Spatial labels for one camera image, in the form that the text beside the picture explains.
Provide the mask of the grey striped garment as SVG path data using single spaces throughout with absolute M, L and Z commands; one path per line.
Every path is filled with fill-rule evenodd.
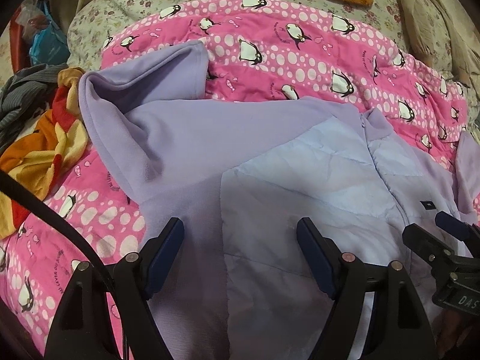
M 11 76 L 1 88 L 1 154 L 58 87 L 58 74 L 67 67 L 66 63 L 27 67 Z

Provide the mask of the floral beige bedsheet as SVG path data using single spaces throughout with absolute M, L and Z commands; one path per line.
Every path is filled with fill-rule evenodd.
M 131 23 L 157 13 L 163 8 L 189 1 L 193 0 L 92 0 L 76 13 L 67 31 L 71 52 L 69 63 L 85 69 L 97 69 L 100 64 L 101 49 L 109 36 L 119 33 Z M 370 7 L 335 0 L 285 1 L 362 21 L 391 38 L 398 46 L 412 52 L 398 0 L 373 0 Z M 465 10 L 474 23 L 475 19 L 470 16 L 466 8 Z

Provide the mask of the blue plastic bag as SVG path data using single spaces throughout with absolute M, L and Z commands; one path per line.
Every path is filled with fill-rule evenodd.
M 33 38 L 29 49 L 31 64 L 60 65 L 66 63 L 70 56 L 66 35 L 54 21 L 45 0 L 38 0 L 37 7 L 46 16 L 47 27 Z

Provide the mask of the pink penguin quilt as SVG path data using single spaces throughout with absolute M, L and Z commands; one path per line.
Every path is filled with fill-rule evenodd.
M 293 2 L 198 0 L 166 7 L 109 37 L 100 69 L 90 72 L 191 41 L 208 53 L 207 100 L 316 98 L 362 113 L 378 110 L 399 137 L 419 144 L 449 172 L 456 171 L 461 134 L 471 135 L 462 84 L 367 24 Z M 139 206 L 115 182 L 86 132 L 83 155 L 42 201 L 104 263 L 115 263 L 151 238 L 145 238 Z M 440 328 L 429 320 L 433 333 L 459 332 L 461 321 L 441 311 Z

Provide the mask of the lilac fleece jacket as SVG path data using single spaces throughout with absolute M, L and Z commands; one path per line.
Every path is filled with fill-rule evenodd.
M 207 50 L 191 41 L 80 80 L 89 137 L 139 206 L 145 238 L 172 217 L 185 225 L 181 255 L 150 303 L 174 358 L 306 359 L 331 303 L 296 241 L 303 217 L 366 263 L 402 262 L 440 328 L 430 269 L 401 235 L 416 223 L 466 254 L 434 215 L 476 218 L 471 135 L 461 134 L 449 172 L 378 110 L 313 97 L 207 100 L 207 74 Z

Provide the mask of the orange yellow red cloth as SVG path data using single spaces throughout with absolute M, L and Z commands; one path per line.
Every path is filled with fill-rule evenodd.
M 86 150 L 89 138 L 78 101 L 83 74 L 79 67 L 62 70 L 51 108 L 38 119 L 32 133 L 12 143 L 1 155 L 1 170 L 40 200 Z

